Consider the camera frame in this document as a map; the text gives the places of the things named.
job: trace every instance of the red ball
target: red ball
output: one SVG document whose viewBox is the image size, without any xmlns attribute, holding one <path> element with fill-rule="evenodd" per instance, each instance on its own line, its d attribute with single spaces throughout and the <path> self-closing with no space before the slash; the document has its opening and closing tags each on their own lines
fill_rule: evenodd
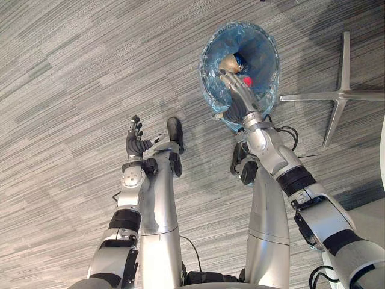
<svg viewBox="0 0 385 289">
<path fill-rule="evenodd" d="M 247 85 L 247 86 L 252 86 L 253 85 L 253 80 L 250 76 L 246 76 L 244 79 L 243 79 L 243 82 Z"/>
</svg>

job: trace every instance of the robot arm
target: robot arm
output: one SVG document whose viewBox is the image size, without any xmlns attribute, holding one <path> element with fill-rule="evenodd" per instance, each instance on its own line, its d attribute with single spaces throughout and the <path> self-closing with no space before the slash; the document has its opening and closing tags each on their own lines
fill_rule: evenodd
<svg viewBox="0 0 385 289">
<path fill-rule="evenodd" d="M 250 89 L 236 75 L 225 70 L 221 70 L 221 79 L 235 104 L 223 117 L 244 126 L 249 151 L 258 157 L 288 196 L 305 240 L 328 253 L 346 289 L 381 288 L 385 284 L 384 249 L 356 235 L 348 213 L 282 143 L 272 123 L 265 121 L 257 111 L 250 101 Z"/>
<path fill-rule="evenodd" d="M 80 281 L 71 289 L 83 289 L 87 286 L 109 288 L 108 285 L 113 288 L 134 287 L 138 268 L 138 231 L 141 223 L 138 197 L 142 191 L 149 188 L 145 170 L 151 167 L 148 161 L 143 161 L 143 152 L 165 136 L 159 135 L 153 140 L 142 141 L 143 133 L 140 132 L 141 124 L 138 122 L 139 118 L 134 116 L 128 129 L 126 140 L 128 162 L 122 166 L 122 188 L 117 208 L 88 268 L 87 278 L 96 280 Z"/>
</svg>

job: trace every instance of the black cable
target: black cable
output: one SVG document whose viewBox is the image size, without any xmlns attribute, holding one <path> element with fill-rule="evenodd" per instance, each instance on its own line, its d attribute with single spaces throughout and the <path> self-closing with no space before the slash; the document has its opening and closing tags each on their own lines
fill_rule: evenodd
<svg viewBox="0 0 385 289">
<path fill-rule="evenodd" d="M 294 141 L 294 145 L 293 145 L 291 150 L 294 151 L 295 148 L 297 147 L 297 144 L 298 144 L 298 133 L 297 133 L 297 131 L 295 129 L 292 128 L 292 130 L 295 131 L 294 132 L 295 135 L 291 131 L 287 131 L 287 130 L 282 129 L 282 128 L 277 128 L 276 129 L 277 132 L 285 132 L 285 133 L 290 134 L 292 136 L 293 141 Z"/>
<path fill-rule="evenodd" d="M 183 239 L 186 239 L 186 240 L 189 241 L 190 244 L 193 246 L 194 251 L 195 251 L 195 254 L 197 254 L 198 265 L 199 265 L 199 271 L 202 272 L 202 268 L 200 267 L 199 255 L 198 255 L 197 249 L 195 248 L 194 244 L 192 243 L 192 241 L 191 241 L 189 238 L 187 238 L 187 237 L 185 237 L 185 236 L 179 235 L 179 237 L 180 237 L 180 238 L 183 238 Z"/>
<path fill-rule="evenodd" d="M 332 266 L 328 266 L 328 265 L 322 265 L 322 266 L 319 266 L 317 267 L 316 269 L 313 270 L 313 272 L 310 274 L 310 277 L 309 277 L 309 288 L 310 289 L 315 289 L 316 285 L 317 285 L 317 282 L 318 282 L 318 279 L 320 276 L 323 276 L 325 277 L 326 279 L 328 279 L 330 282 L 333 282 L 333 283 L 337 283 L 339 282 L 338 279 L 332 279 L 331 277 L 327 276 L 326 274 L 322 273 L 322 272 L 319 272 L 313 282 L 313 278 L 314 278 L 314 275 L 320 271 L 321 269 L 330 269 L 330 270 L 334 270 Z"/>
<path fill-rule="evenodd" d="M 270 114 L 267 114 L 263 120 L 266 120 L 267 118 L 269 118 L 269 121 L 270 121 L 271 123 L 273 122 L 273 121 L 271 120 Z"/>
<path fill-rule="evenodd" d="M 318 157 L 319 155 L 321 155 L 321 154 L 315 154 L 315 155 L 302 155 L 302 156 L 300 156 L 300 157 L 298 157 L 298 158 Z"/>
<path fill-rule="evenodd" d="M 338 283 L 338 282 L 339 282 L 339 279 L 332 279 L 331 277 L 327 276 L 325 273 L 319 272 L 319 273 L 315 276 L 314 283 L 313 283 L 313 288 L 311 288 L 311 289 L 316 289 L 318 279 L 319 279 L 319 277 L 321 277 L 321 276 L 325 277 L 326 279 L 328 279 L 328 280 L 329 280 L 330 282 L 332 282 L 332 283 Z"/>
<path fill-rule="evenodd" d="M 114 199 L 115 202 L 118 202 L 118 199 L 116 198 L 116 196 L 118 196 L 119 194 L 120 194 L 120 192 L 118 192 L 117 194 L 112 196 L 112 198 Z"/>
<path fill-rule="evenodd" d="M 267 114 L 267 115 L 265 116 L 265 118 L 263 119 L 263 121 L 265 121 L 266 119 L 269 119 L 269 121 L 270 121 L 271 123 L 273 123 L 273 120 L 271 119 L 270 114 Z M 295 148 L 297 147 L 298 141 L 299 141 L 299 139 L 300 139 L 300 136 L 298 135 L 297 130 L 296 130 L 295 128 L 292 128 L 291 126 L 283 126 L 283 127 L 280 127 L 280 128 L 275 128 L 274 124 L 273 124 L 273 128 L 274 128 L 276 131 L 278 131 L 278 132 L 282 131 L 282 132 L 285 132 L 285 133 L 290 134 L 290 135 L 292 136 L 292 138 L 293 138 L 293 140 L 294 140 L 294 145 L 293 145 L 293 148 L 292 148 L 291 150 L 294 151 Z"/>
</svg>

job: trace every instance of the gray carpet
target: gray carpet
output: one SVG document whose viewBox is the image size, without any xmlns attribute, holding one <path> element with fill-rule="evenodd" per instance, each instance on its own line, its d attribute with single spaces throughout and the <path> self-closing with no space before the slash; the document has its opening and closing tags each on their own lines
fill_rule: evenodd
<svg viewBox="0 0 385 289">
<path fill-rule="evenodd" d="M 211 119 L 197 78 L 205 43 L 230 20 L 276 38 L 281 95 L 337 88 L 343 31 L 351 87 L 384 87 L 383 1 L 0 2 L 0 288 L 67 288 L 86 276 L 115 206 L 133 114 L 148 137 L 170 116 L 182 120 L 180 232 L 195 242 L 203 270 L 239 274 L 251 190 L 229 173 L 235 140 Z M 384 104 L 350 101 L 324 149 L 331 110 L 322 101 L 277 103 L 273 119 L 298 130 L 299 156 L 320 154 L 303 161 L 345 208 L 384 197 Z M 307 288 L 321 258 L 293 215 L 288 207 L 291 288 Z M 182 255 L 196 270 L 185 240 Z"/>
</svg>

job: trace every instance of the clear plastic bag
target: clear plastic bag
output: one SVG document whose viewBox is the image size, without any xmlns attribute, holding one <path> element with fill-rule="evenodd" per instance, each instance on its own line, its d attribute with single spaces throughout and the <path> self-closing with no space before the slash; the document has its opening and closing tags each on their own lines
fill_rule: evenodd
<svg viewBox="0 0 385 289">
<path fill-rule="evenodd" d="M 251 77 L 250 87 L 259 111 L 268 114 L 276 99 L 279 84 L 279 56 L 272 36 L 261 27 L 248 22 L 229 22 L 209 39 L 199 61 L 199 81 L 203 96 L 215 113 L 226 111 L 231 103 L 229 90 L 219 79 L 222 59 L 239 52 L 246 67 L 238 75 Z M 224 120 L 234 131 L 241 125 Z"/>
</svg>

